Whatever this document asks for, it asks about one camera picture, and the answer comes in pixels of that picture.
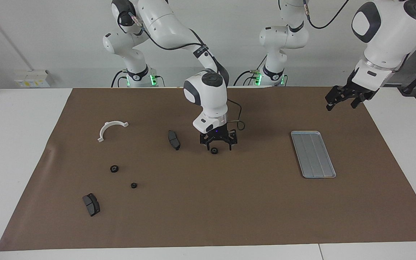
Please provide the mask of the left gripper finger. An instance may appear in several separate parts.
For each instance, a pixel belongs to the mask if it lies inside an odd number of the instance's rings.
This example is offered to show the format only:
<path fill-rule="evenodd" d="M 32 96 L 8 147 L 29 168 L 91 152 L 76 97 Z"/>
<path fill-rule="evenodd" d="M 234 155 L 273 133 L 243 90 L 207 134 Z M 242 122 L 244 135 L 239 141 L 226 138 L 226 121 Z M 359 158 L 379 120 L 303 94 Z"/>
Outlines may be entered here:
<path fill-rule="evenodd" d="M 373 98 L 373 95 L 358 95 L 354 98 L 354 100 L 351 102 L 351 107 L 353 109 L 357 108 L 358 105 L 363 103 L 366 100 L 371 100 Z"/>
<path fill-rule="evenodd" d="M 334 86 L 328 94 L 325 96 L 325 100 L 327 101 L 326 109 L 328 111 L 332 110 L 334 105 L 343 102 L 347 99 L 347 88 L 343 86 Z"/>

